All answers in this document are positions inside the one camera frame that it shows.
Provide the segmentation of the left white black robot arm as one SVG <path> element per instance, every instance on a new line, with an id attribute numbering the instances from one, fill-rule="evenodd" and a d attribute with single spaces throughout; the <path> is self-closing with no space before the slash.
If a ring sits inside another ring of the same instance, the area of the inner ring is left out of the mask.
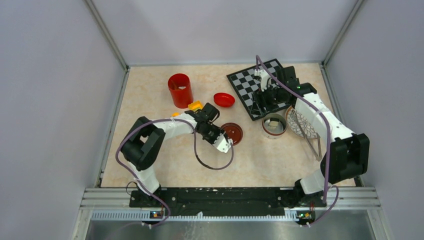
<path id="1" fill-rule="evenodd" d="M 232 148 L 232 140 L 214 121 L 220 111 L 206 103 L 194 110 L 186 110 L 177 116 L 150 120 L 139 117 L 120 143 L 116 155 L 122 154 L 129 162 L 127 169 L 142 190 L 141 200 L 149 207 L 160 202 L 160 183 L 153 167 L 164 141 L 192 134 L 201 138 L 222 153 Z"/>

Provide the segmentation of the brown round lid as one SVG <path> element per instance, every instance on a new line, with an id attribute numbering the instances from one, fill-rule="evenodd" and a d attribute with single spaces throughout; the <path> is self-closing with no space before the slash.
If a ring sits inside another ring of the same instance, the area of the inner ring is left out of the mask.
<path id="1" fill-rule="evenodd" d="M 239 144 L 244 136 L 243 129 L 236 123 L 227 122 L 220 127 L 225 131 L 227 136 L 232 140 L 234 146 Z"/>

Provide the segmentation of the silver metal tongs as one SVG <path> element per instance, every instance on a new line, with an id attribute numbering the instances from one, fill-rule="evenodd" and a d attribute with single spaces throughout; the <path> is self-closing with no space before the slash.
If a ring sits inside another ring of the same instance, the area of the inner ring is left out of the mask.
<path id="1" fill-rule="evenodd" d="M 298 137 L 306 140 L 315 159 L 321 161 L 323 157 L 321 137 L 312 125 L 294 108 L 289 109 L 286 114 L 286 120 L 288 121 L 289 129 Z"/>

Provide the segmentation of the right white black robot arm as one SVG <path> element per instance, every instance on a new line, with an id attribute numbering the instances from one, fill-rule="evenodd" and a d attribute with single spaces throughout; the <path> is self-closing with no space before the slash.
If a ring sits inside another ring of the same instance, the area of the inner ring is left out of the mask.
<path id="1" fill-rule="evenodd" d="M 323 194 L 325 202 L 334 184 L 367 172 L 370 149 L 367 135 L 356 134 L 346 127 L 322 102 L 310 83 L 299 83 L 293 67 L 271 73 L 265 65 L 257 64 L 253 78 L 260 81 L 255 94 L 260 108 L 289 104 L 325 139 L 326 152 L 320 168 L 295 182 L 293 200 L 297 205 L 307 206 L 317 193 Z"/>

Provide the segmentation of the black white sushi piece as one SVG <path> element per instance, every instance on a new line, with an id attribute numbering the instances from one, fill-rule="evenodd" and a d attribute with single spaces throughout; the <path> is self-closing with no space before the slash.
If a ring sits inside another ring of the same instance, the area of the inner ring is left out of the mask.
<path id="1" fill-rule="evenodd" d="M 279 124 L 280 124 L 280 120 L 278 118 L 271 117 L 269 119 L 269 122 L 268 122 L 268 127 L 269 128 L 277 128 L 279 126 Z"/>

